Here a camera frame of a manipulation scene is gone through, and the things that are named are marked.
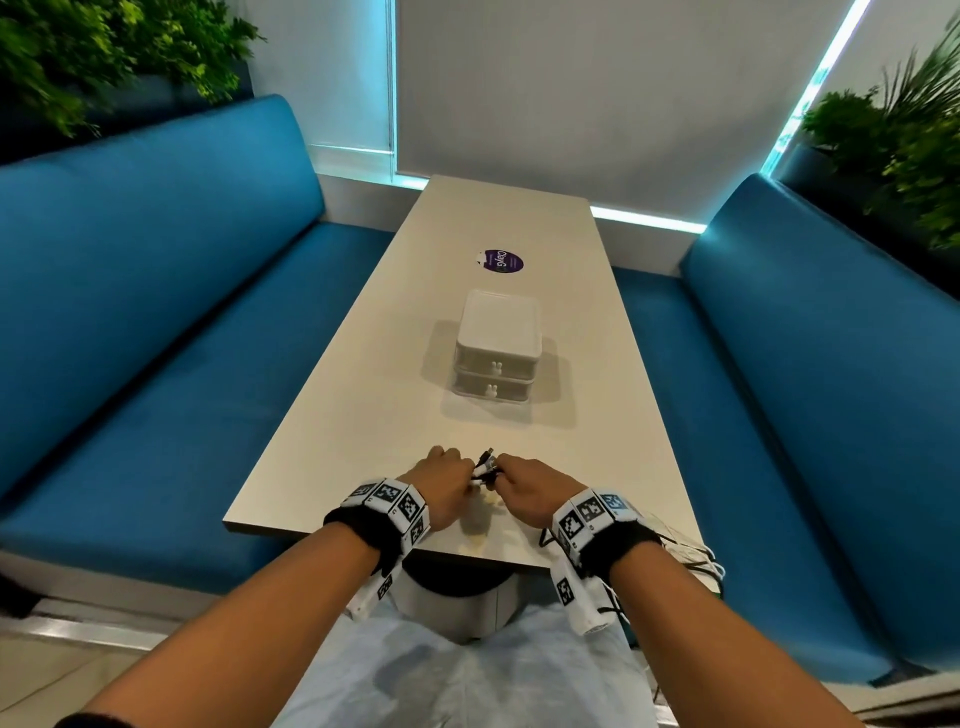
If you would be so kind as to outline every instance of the plastic drawer organizer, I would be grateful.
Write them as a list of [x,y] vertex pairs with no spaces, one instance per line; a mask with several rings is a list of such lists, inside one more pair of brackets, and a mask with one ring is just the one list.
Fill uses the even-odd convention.
[[483,400],[527,401],[541,353],[536,299],[470,291],[457,334],[453,391]]

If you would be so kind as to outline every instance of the forearm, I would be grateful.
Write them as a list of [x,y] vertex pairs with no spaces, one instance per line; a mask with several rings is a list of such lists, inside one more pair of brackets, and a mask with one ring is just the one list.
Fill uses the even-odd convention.
[[135,728],[267,728],[378,557],[347,526],[325,526],[184,625],[85,709]]
[[611,586],[684,728],[862,728],[660,546],[635,546],[613,565]]

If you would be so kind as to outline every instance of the black sleeve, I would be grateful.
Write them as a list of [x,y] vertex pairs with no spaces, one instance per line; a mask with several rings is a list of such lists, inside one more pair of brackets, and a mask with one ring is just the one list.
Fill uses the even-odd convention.
[[133,728],[123,720],[115,717],[95,716],[93,713],[77,713],[67,716],[54,728]]

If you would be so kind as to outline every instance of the tabletop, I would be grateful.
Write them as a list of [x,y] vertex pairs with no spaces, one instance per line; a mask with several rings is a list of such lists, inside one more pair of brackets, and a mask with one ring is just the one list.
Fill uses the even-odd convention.
[[[543,354],[523,404],[449,390],[474,288],[540,302]],[[311,533],[361,480],[396,477],[433,445],[538,458],[700,539],[586,200],[433,177],[224,521]],[[539,535],[484,493],[420,547],[547,567]]]

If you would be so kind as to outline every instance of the round sticker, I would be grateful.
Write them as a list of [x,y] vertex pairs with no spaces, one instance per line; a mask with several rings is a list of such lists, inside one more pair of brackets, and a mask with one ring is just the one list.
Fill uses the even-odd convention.
[[477,262],[495,273],[516,273],[523,268],[523,258],[510,251],[484,251],[477,256]]

